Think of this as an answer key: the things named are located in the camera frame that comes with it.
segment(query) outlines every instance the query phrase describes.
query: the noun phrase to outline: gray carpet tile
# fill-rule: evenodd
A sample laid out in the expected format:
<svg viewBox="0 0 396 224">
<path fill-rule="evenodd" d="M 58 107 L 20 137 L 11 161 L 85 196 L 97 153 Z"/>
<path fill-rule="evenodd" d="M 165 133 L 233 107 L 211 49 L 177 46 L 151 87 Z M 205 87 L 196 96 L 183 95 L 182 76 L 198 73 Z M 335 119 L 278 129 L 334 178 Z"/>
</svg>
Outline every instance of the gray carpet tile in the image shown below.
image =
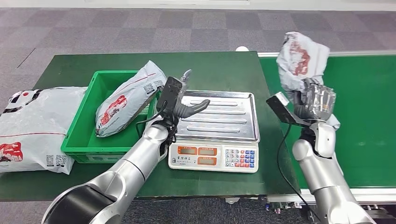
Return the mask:
<svg viewBox="0 0 396 224">
<path fill-rule="evenodd" d="M 332 51 L 396 49 L 394 12 L 212 9 L 2 8 L 0 110 L 30 89 L 58 54 L 279 51 L 283 34 L 300 31 Z M 49 202 L 0 203 L 0 224 L 39 223 Z M 304 223 L 254 200 L 134 201 L 123 223 Z"/>
</svg>

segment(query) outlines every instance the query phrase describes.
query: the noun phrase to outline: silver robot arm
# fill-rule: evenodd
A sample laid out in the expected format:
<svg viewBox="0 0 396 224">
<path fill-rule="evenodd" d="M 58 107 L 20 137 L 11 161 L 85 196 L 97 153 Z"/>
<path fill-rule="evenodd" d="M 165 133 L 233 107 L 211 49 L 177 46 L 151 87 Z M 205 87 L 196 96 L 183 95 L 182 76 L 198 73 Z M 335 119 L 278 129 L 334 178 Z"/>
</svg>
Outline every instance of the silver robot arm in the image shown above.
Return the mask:
<svg viewBox="0 0 396 224">
<path fill-rule="evenodd" d="M 160 155 L 160 146 L 167 137 L 164 126 L 148 127 L 108 171 L 56 197 L 42 224 L 119 224 L 133 198 L 166 155 Z"/>
<path fill-rule="evenodd" d="M 334 152 L 335 130 L 325 122 L 315 122 L 293 145 L 293 155 L 298 161 L 315 196 L 318 215 L 323 224 L 374 224 L 353 196 L 343 176 Z"/>
<path fill-rule="evenodd" d="M 160 119 L 146 127 L 139 141 L 108 171 L 61 193 L 51 203 L 42 224 L 119 224 L 130 203 L 166 157 L 175 142 L 180 118 L 187 118 L 208 107 L 210 101 L 185 106 L 181 97 L 185 78 L 169 77 L 157 102 Z"/>
<path fill-rule="evenodd" d="M 324 121 L 332 114 L 335 93 L 326 86 L 311 84 L 302 99 L 304 102 L 295 102 L 295 113 L 287 109 L 289 101 L 281 92 L 267 103 L 283 123 L 302 127 L 292 151 L 315 196 L 321 223 L 375 224 L 345 181 L 334 151 L 335 129 Z"/>
</svg>

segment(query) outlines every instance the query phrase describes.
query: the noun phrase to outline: scale platform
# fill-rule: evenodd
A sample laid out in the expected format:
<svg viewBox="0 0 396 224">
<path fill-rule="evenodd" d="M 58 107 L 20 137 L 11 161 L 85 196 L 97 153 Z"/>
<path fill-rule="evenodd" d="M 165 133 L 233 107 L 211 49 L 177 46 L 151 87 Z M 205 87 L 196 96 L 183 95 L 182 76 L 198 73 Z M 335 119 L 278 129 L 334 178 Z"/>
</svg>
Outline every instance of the scale platform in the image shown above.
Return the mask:
<svg viewBox="0 0 396 224">
<path fill-rule="evenodd" d="M 186 91 L 188 106 L 209 99 L 204 111 L 177 126 L 176 143 L 169 149 L 172 169 L 254 173 L 260 141 L 255 99 L 248 92 Z"/>
</svg>

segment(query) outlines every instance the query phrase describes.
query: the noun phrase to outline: black cable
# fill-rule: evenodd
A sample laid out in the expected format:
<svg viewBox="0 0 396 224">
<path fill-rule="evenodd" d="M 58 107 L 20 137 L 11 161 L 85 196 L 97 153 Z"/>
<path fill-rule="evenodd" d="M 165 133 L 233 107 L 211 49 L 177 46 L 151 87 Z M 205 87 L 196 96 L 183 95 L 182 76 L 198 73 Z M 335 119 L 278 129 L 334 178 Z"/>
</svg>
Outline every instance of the black cable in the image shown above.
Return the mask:
<svg viewBox="0 0 396 224">
<path fill-rule="evenodd" d="M 281 166 L 279 165 L 279 154 L 280 154 L 280 152 L 281 152 L 282 145 L 283 145 L 283 143 L 284 143 L 285 140 L 286 140 L 286 137 L 289 135 L 290 129 L 291 129 L 291 124 L 289 124 L 289 127 L 287 128 L 287 131 L 286 131 L 285 135 L 283 136 L 283 139 L 282 139 L 281 143 L 279 144 L 278 152 L 277 152 L 277 154 L 276 154 L 276 164 L 278 165 L 279 172 L 281 172 L 281 175 L 282 175 L 282 177 L 284 178 L 284 180 L 289 184 L 289 186 L 293 189 L 293 191 L 301 198 L 301 200 L 305 203 L 305 205 L 306 205 L 306 206 L 308 207 L 308 209 L 312 212 L 312 214 L 320 221 L 319 216 L 310 208 L 310 206 L 309 206 L 308 203 L 303 199 L 303 197 L 301 196 L 301 194 L 293 187 L 293 185 L 290 183 L 290 181 L 285 177 L 285 175 L 284 175 L 283 172 L 282 172 Z"/>
<path fill-rule="evenodd" d="M 158 113 L 156 113 L 156 114 L 155 114 L 153 117 L 151 117 L 150 119 L 142 120 L 142 121 L 139 121 L 139 122 L 137 122 L 137 123 L 135 124 L 136 132 L 137 132 L 139 138 L 141 138 L 141 134 L 140 134 L 138 125 L 139 125 L 139 124 L 143 124 L 143 123 L 147 123 L 147 122 L 152 121 L 152 120 L 154 120 L 155 118 L 157 118 L 158 115 L 160 115 L 160 113 L 162 113 L 162 112 L 165 110 L 167 104 L 168 104 L 168 102 L 165 100 L 165 101 L 163 102 L 162 107 L 161 107 L 161 109 L 160 109 L 160 111 L 159 111 Z"/>
</svg>

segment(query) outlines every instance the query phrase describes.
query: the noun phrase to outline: barcode label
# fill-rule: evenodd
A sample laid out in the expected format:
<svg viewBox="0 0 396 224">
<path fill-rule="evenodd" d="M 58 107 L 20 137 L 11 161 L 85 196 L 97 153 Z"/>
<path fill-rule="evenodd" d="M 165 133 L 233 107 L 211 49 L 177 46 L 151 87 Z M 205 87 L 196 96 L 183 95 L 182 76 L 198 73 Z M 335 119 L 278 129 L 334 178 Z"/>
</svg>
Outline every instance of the barcode label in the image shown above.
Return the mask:
<svg viewBox="0 0 396 224">
<path fill-rule="evenodd" d="M 47 155 L 47 167 L 54 166 L 54 155 Z"/>
<path fill-rule="evenodd" d="M 66 156 L 65 155 L 57 155 L 55 161 L 56 161 L 57 166 L 64 167 L 64 165 L 66 163 Z"/>
<path fill-rule="evenodd" d="M 146 94 L 150 94 L 150 93 L 154 92 L 154 87 L 151 83 L 145 85 L 143 88 L 146 91 Z"/>
<path fill-rule="evenodd" d="M 160 86 L 163 86 L 162 80 L 154 81 L 154 85 L 158 88 Z"/>
</svg>

